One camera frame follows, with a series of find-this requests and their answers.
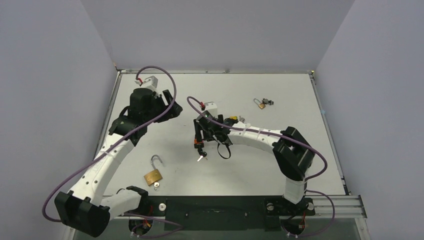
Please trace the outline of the keys of orange padlock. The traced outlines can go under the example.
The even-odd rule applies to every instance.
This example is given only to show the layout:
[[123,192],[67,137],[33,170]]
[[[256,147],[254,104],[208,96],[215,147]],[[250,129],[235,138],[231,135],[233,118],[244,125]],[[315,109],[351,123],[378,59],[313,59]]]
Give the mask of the keys of orange padlock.
[[198,159],[196,160],[197,162],[200,162],[201,160],[206,160],[207,159],[207,153],[202,149],[202,148],[198,148],[197,152],[199,154]]

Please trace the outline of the small brass padlock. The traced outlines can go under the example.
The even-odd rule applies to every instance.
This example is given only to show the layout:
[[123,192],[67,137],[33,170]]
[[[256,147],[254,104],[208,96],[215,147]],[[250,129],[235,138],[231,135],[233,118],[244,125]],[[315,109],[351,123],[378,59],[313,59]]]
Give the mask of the small brass padlock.
[[272,106],[274,105],[274,101],[267,99],[267,98],[263,98],[262,100],[259,100],[258,98],[254,98],[253,102],[262,110],[264,109],[266,106]]

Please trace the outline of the large brass padlock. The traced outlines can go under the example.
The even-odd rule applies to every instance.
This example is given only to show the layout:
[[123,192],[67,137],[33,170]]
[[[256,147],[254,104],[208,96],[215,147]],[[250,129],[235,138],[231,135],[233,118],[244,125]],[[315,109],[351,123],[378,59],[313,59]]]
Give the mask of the large brass padlock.
[[143,176],[147,186],[152,186],[155,183],[157,183],[158,181],[162,180],[163,177],[160,173],[160,171],[157,169],[157,167],[155,166],[155,160],[159,160],[159,162],[162,164],[163,160],[161,159],[161,157],[157,154],[154,154],[151,158],[150,158],[150,164],[152,166],[152,170],[150,172],[148,172],[147,174],[145,174]]

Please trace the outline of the key of large padlock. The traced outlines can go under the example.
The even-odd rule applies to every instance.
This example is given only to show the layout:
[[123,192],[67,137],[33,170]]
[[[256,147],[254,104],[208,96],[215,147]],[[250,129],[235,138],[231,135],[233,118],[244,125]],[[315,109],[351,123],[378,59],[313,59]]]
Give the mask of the key of large padlock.
[[154,187],[154,190],[155,190],[155,191],[158,191],[158,190],[159,190],[159,187],[160,187],[160,183],[159,183],[159,182],[155,182],[155,183],[153,184],[153,187]]

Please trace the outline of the orange padlock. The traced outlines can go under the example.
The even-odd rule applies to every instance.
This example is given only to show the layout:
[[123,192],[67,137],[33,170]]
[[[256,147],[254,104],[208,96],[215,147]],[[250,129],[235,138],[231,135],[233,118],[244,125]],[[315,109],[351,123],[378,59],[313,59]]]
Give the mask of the orange padlock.
[[203,140],[197,140],[196,138],[194,139],[194,148],[195,149],[202,149],[204,147],[204,141]]

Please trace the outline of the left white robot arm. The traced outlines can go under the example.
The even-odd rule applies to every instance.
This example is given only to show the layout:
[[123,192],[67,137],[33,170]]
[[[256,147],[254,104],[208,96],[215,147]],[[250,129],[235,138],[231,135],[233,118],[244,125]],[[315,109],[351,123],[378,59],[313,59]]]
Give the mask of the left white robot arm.
[[135,89],[129,105],[112,122],[94,164],[68,192],[56,195],[54,204],[60,221],[96,238],[115,217],[129,211],[145,214],[149,210],[146,190],[128,186],[109,197],[104,193],[124,158],[147,133],[148,125],[176,118],[182,110],[169,90],[159,93],[154,87]]

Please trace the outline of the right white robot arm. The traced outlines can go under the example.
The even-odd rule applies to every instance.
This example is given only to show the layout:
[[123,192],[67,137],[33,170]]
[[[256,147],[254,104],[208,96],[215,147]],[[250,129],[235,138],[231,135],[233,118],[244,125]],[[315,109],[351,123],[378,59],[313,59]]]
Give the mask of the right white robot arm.
[[205,116],[194,119],[194,147],[200,156],[204,142],[217,142],[227,149],[232,145],[243,145],[273,154],[277,165],[286,177],[282,199],[283,209],[294,214],[302,207],[307,187],[307,172],[312,165],[315,153],[309,143],[294,127],[285,130],[270,130],[253,127],[239,120],[222,115],[213,117],[208,111]]

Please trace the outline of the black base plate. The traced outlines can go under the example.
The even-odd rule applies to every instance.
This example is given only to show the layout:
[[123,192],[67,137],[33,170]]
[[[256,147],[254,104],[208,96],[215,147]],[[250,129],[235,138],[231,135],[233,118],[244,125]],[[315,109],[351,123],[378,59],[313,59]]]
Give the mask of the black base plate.
[[316,211],[311,198],[292,204],[279,195],[148,196],[129,213],[163,217],[166,231],[279,231],[283,223],[294,225]]

